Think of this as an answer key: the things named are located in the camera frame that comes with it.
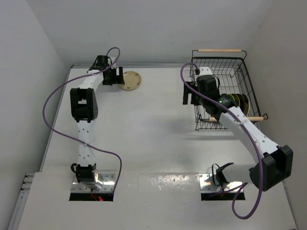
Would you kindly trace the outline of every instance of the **wooden disc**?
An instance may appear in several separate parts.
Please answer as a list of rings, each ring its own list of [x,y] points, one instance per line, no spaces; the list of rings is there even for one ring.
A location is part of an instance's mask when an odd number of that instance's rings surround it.
[[[240,106],[239,107],[240,107],[242,113],[244,113],[244,110],[245,110],[244,97],[241,94],[239,94],[239,93],[237,93],[236,95],[238,96],[238,98],[240,100]]]
[[[228,96],[232,99],[232,100],[234,100],[235,101],[235,98],[233,97],[233,95],[231,95],[231,94],[228,94]]]
[[[239,97],[238,97],[238,95],[236,95],[236,94],[231,94],[235,99],[234,99],[234,101],[238,104],[238,106],[240,107],[240,99],[239,99]]]
[[[248,97],[245,95],[245,94],[242,94],[243,98],[244,98],[244,103],[245,103],[245,106],[244,106],[244,115],[247,116],[248,113],[249,113],[249,100],[248,100]]]
[[[134,71],[124,72],[124,85],[119,85],[120,88],[124,90],[135,90],[141,84],[141,76]]]

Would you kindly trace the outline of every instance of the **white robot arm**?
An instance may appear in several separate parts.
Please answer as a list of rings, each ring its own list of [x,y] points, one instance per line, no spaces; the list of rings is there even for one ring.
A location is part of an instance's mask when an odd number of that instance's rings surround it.
[[[220,95],[219,89],[216,86],[215,78],[208,67],[203,67],[196,70],[199,77],[196,82],[188,82],[194,91],[198,91],[207,98],[226,107],[228,111],[224,111],[218,107],[217,103],[212,103],[208,100],[192,94],[192,100],[197,104],[202,105],[206,112],[214,117],[218,122],[227,127],[234,135],[242,142],[253,157],[254,161],[258,163],[258,157],[255,148],[246,135],[242,125],[250,133],[254,143],[258,147],[262,166],[263,166],[263,191],[267,191],[277,183],[286,179],[291,175],[293,152],[286,145],[280,147],[277,143],[266,137],[259,129],[257,129],[249,119],[247,119],[235,101],[233,101],[227,94]],[[187,93],[191,89],[184,89],[183,104],[187,104]],[[253,183],[259,188],[260,173],[259,164],[237,165],[230,162],[216,170],[214,175],[220,186],[230,182]]]
[[[94,124],[98,116],[98,106],[95,91],[102,83],[103,85],[124,84],[122,67],[117,69],[115,64],[107,71],[100,71],[114,61],[108,56],[97,56],[94,64],[88,70],[91,76],[85,78],[78,88],[70,91],[71,114],[77,122],[79,140],[86,144],[79,144],[79,157],[75,164],[71,165],[71,170],[76,174],[79,183],[96,183],[95,169],[96,159],[92,149],[87,146],[94,139]]]

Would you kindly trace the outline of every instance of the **white table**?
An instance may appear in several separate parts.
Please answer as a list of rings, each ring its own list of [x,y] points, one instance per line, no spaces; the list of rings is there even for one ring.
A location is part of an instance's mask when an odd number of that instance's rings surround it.
[[[213,163],[252,163],[245,147],[229,131],[194,131],[192,105],[182,105],[180,68],[125,68],[142,77],[131,92],[100,86],[94,146],[118,153],[123,160],[114,202],[69,201],[78,143],[52,134],[42,172],[35,174],[19,230],[34,229],[167,229],[288,230],[295,227],[282,183],[263,193],[248,220],[237,219],[231,201],[201,201],[198,173]],[[87,69],[71,69],[69,79]],[[69,84],[55,129],[78,136],[71,116]],[[114,156],[96,152],[98,169],[117,174]],[[247,214],[257,188],[248,185],[239,214]]]

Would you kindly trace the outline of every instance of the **wire basket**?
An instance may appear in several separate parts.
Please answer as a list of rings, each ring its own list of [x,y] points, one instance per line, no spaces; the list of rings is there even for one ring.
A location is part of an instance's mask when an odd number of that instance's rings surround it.
[[[198,57],[200,52],[239,53],[240,57]],[[220,81],[220,94],[245,94],[249,100],[249,113],[247,117],[255,117],[259,120],[265,120],[268,119],[268,115],[261,115],[254,88],[244,62],[246,56],[246,51],[241,50],[193,50],[192,62],[199,68],[208,67],[211,69],[217,83],[217,78]],[[195,67],[191,65],[189,76],[193,82],[195,82],[198,77],[195,76],[194,73]],[[227,127],[218,122],[210,122],[210,115],[206,113],[203,106],[195,105],[194,111],[196,121],[195,130],[227,130]],[[253,123],[260,129],[258,121]]]

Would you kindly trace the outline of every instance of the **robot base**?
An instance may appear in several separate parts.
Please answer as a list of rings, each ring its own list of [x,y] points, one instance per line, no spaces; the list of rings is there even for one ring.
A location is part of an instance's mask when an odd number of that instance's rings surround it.
[[[74,175],[70,201],[113,201],[115,174],[96,173],[97,183],[78,183]]]
[[[230,182],[225,186],[223,186],[223,188],[221,186],[216,186],[213,183],[213,178],[211,173],[199,174],[199,180],[201,188],[201,200],[233,200],[238,189],[221,195],[215,195],[215,193],[220,192],[221,189],[223,189],[223,191],[226,192],[227,190],[235,188],[242,184],[242,182]],[[241,190],[240,194],[237,197],[237,200],[245,200],[243,190]]]

